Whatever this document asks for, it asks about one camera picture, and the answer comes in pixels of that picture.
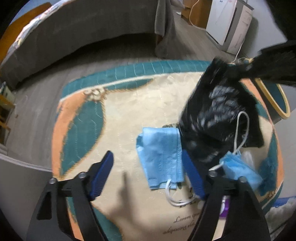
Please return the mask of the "purple spray bottle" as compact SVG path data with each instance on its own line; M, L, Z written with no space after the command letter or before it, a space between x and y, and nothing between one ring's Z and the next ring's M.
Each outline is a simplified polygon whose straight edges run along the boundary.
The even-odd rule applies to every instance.
M226 218L230 206L230 197L229 196L223 196L222 202L221 202L221 208L220 208L220 218Z

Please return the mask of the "black plastic bag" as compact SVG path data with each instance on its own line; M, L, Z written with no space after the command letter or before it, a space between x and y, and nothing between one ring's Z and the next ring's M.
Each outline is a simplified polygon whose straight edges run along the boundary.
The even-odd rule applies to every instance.
M210 168L234 144L264 145L256 99L240 83L234 66L215 58L198 81L179 120L182 148Z

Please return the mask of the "light blue face mask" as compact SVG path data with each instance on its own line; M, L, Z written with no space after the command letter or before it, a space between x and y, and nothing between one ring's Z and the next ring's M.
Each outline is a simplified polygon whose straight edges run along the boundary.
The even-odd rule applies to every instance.
M185 181L182 163L181 135L178 128L144 127L136 140L136 149L149 189L164 189L167 201L175 207L194 202L193 194L186 200L175 200L170 190Z

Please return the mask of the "teal glove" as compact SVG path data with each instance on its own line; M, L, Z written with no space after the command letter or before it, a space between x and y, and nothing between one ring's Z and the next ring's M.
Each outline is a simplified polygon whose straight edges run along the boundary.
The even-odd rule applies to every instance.
M278 163L273 155L269 155L260 164L258 173L262 177L262 183L258 190L261 196L276 189L277 167Z

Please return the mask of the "teal yellow trash bin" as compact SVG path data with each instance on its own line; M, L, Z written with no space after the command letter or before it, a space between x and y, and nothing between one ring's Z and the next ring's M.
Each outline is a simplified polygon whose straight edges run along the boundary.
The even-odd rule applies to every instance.
M274 124L290 117L290 105L279 84L263 81L260 78L253 80L245 78L240 83L255 99L259 116Z

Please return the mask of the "white crumpled tissue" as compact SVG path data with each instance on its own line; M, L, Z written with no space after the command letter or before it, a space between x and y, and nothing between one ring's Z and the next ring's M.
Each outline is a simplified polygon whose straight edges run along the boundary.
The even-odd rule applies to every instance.
M255 165L253 161L253 156L250 151L244 151L241 153L241 159L242 161L252 170L255 170Z

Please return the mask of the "white air purifier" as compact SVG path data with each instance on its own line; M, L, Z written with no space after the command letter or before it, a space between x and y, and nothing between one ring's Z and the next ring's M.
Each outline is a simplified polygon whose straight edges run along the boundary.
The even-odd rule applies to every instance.
M236 55L253 17L253 7L245 1L212 1L206 34L215 46Z

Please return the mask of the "wooden cabinet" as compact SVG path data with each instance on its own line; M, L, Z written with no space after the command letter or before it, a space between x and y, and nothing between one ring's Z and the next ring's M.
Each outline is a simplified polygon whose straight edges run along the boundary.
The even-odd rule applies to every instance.
M181 18L189 25L205 29L207 27L212 1L184 0L183 4L185 8L181 11Z

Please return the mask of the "wooden bedside stand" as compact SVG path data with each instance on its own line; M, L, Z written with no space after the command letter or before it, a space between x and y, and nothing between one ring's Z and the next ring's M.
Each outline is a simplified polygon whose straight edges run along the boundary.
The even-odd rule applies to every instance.
M10 133L11 128L8 126L8 119L11 112L15 109L15 95L10 91L6 82L1 82L1 144L6 143L6 136Z

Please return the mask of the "patterned teal beige rug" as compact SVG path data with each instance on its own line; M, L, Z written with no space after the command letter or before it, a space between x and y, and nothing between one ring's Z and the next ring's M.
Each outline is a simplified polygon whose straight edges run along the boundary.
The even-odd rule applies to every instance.
M114 154L102 195L92 207L109 240L187 240L201 202L168 203L150 190L136 151L144 127L178 122L206 61L158 61L120 66L68 83L62 90L52 135L52 171L72 178Z

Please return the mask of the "wooden headboard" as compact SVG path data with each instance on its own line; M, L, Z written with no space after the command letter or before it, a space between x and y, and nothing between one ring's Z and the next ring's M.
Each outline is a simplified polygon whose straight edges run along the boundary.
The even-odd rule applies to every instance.
M17 20L11 23L7 29L5 30L4 34L1 37L1 62L6 57L10 46L16 40L17 36L20 34L22 29L35 17L43 13L49 7L51 7L51 3L46 2L37 6L34 9L31 9L23 16L20 16Z

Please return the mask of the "bed with grey cover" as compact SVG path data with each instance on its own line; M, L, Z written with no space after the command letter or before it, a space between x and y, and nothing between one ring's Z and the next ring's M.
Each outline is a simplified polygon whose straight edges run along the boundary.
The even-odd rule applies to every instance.
M72 1L42 21L1 63L1 80L15 89L25 78L79 48L127 34L159 36L155 54L167 58L176 29L171 1Z

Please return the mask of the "light blue quilt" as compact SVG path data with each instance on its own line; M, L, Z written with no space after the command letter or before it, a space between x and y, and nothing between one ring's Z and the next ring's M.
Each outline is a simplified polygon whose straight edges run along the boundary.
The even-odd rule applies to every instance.
M63 6L71 3L72 1L29 1L25 4L24 8L26 9L26 12L22 12L21 14L17 14L18 18L20 16L23 16L25 13L30 11L31 9L36 8L37 6L44 4L46 2L51 3L51 7L49 7L47 10L45 10L43 13L32 19L20 32L20 34L17 36L16 40L13 42L13 44L10 46L8 53L13 51L14 49L18 48L22 42L26 39L27 35L32 32L42 21L46 20L49 16L53 15L57 10L62 8Z

